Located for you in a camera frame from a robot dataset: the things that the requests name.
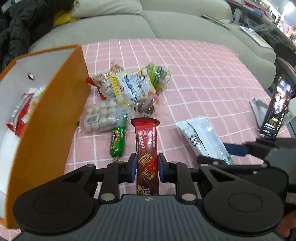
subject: red candy package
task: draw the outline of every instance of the red candy package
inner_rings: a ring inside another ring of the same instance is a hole
[[[23,94],[22,100],[18,103],[17,107],[13,111],[9,123],[7,124],[8,128],[11,129],[17,136],[22,134],[22,130],[25,126],[22,118],[27,114],[33,95],[34,93]]]
[[[158,195],[157,132],[159,120],[136,118],[131,120],[136,130],[137,194]]]

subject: bright light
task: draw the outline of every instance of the bright light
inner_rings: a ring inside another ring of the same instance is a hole
[[[289,2],[286,6],[285,6],[285,12],[286,14],[291,13],[295,8],[295,5],[292,2]]]

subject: magazine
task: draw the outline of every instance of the magazine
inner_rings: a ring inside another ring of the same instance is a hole
[[[252,39],[254,39],[261,47],[263,48],[270,48],[273,50],[273,48],[259,35],[257,34],[253,29],[246,28],[244,26],[240,26],[240,28],[248,34]]]

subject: biscuit image on wrapper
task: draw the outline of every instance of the biscuit image on wrapper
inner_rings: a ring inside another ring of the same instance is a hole
[[[152,180],[155,177],[155,174],[149,171],[147,168],[141,171],[141,175],[149,180]]]
[[[138,162],[139,162],[143,167],[145,167],[146,164],[147,164],[148,162],[150,162],[152,159],[153,159],[153,156],[151,156],[148,152],[144,152],[144,153],[141,155],[141,157],[140,157],[140,159],[138,160]]]

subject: pink checkered tablecloth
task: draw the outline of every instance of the pink checkered tablecloth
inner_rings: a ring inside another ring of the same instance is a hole
[[[165,105],[159,107],[155,118],[158,152],[168,161],[181,161],[189,167],[197,167],[196,155],[175,123],[188,118],[205,116],[223,142],[243,143],[254,141],[256,121],[249,101],[256,97],[268,103],[265,93],[252,73],[238,56],[222,45],[206,42],[166,39],[107,40],[82,46],[89,74],[104,73],[115,61],[126,71],[144,68],[149,62],[171,69],[172,79],[163,96]],[[86,106],[100,102],[95,88]],[[290,137],[286,128],[280,137]],[[111,133],[83,136],[75,132],[65,173],[86,164],[106,167],[113,160],[109,155]],[[126,161],[136,152],[135,131],[129,125],[126,133]],[[258,164],[252,157],[232,157],[235,164]],[[100,183],[95,197],[98,197]],[[120,193],[136,194],[136,184],[120,185]],[[160,183],[160,194],[174,194],[171,183]],[[19,231],[0,226],[0,236],[11,240]]]

